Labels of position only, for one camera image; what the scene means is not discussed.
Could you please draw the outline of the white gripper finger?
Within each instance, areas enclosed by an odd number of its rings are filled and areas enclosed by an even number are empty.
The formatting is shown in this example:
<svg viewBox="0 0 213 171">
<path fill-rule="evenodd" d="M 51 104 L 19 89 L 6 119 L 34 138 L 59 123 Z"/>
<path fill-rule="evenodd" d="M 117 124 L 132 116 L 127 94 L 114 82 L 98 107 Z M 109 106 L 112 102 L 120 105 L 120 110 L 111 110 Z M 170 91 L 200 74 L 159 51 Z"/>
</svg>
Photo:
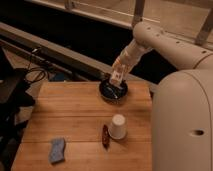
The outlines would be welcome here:
<svg viewBox="0 0 213 171">
<path fill-rule="evenodd" d="M 120 84 L 122 83 L 123 77 L 125 75 L 125 68 L 121 67 L 117 69 L 117 81 L 118 81 L 118 86 L 120 86 Z"/>
<path fill-rule="evenodd" d="M 116 70 L 114 70 L 111 74 L 110 83 L 113 85 L 118 85 L 117 74 L 118 74 L 118 72 Z"/>
</svg>

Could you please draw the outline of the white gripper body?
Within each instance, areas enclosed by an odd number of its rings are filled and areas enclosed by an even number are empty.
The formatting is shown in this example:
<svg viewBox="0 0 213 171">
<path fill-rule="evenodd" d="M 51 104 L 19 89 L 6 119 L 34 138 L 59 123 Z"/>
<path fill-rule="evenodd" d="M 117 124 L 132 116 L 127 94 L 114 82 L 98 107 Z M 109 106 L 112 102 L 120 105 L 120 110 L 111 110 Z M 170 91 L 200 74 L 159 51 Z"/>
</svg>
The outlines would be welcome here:
<svg viewBox="0 0 213 171">
<path fill-rule="evenodd" d="M 123 50 L 120 55 L 114 61 L 112 68 L 116 70 L 117 68 L 121 67 L 122 65 L 125 66 L 124 73 L 129 73 L 133 67 L 138 63 L 138 57 L 131 56 L 128 54 L 126 50 Z"/>
</svg>

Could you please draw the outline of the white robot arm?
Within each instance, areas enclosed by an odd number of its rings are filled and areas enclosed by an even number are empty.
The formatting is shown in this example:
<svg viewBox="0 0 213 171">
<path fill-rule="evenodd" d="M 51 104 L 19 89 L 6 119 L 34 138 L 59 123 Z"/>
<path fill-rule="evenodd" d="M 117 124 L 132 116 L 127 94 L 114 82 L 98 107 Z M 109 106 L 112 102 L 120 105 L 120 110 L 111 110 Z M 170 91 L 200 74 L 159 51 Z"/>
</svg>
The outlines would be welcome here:
<svg viewBox="0 0 213 171">
<path fill-rule="evenodd" d="M 113 83 L 120 84 L 151 50 L 177 68 L 154 92 L 152 171 L 213 171 L 213 51 L 139 22 L 113 63 Z"/>
</svg>

